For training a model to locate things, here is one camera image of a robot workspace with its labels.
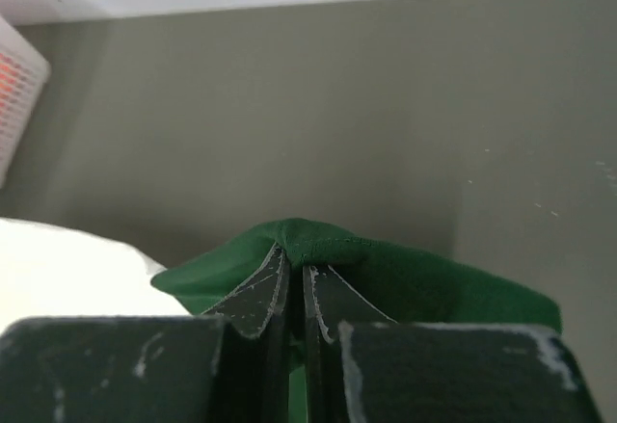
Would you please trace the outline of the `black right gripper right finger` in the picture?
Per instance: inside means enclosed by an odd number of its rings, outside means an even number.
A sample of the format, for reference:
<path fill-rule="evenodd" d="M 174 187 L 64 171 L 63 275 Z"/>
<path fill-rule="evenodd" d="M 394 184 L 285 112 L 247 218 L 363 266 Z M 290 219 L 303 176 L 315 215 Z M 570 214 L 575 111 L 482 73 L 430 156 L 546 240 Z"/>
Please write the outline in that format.
<path fill-rule="evenodd" d="M 397 323 L 333 268 L 303 271 L 311 422 L 597 422 L 551 329 Z"/>

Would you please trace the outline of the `white and green t shirt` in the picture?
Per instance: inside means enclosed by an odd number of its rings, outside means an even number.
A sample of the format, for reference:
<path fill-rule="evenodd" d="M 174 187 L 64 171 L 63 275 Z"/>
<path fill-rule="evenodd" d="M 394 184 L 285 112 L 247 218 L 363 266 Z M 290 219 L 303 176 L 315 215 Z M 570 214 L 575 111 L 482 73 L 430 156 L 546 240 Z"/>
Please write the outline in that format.
<path fill-rule="evenodd" d="M 290 264 L 290 399 L 307 392 L 303 271 L 329 266 L 397 323 L 521 324 L 556 330 L 553 302 L 447 260 L 364 240 L 330 225 L 262 225 L 215 251 L 166 269 L 132 247 L 82 232 L 1 225 L 1 338 L 39 317 L 199 316 L 229 295 L 273 247 Z M 307 407 L 303 413 L 308 421 Z"/>

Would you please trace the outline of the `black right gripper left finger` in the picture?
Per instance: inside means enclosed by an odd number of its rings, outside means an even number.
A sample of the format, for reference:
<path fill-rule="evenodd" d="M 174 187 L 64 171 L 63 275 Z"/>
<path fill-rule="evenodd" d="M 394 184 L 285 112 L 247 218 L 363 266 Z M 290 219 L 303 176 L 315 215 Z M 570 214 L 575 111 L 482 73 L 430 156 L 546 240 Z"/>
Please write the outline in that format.
<path fill-rule="evenodd" d="M 273 247 L 199 316 L 18 321 L 1 338 L 1 418 L 284 422 L 290 276 Z"/>

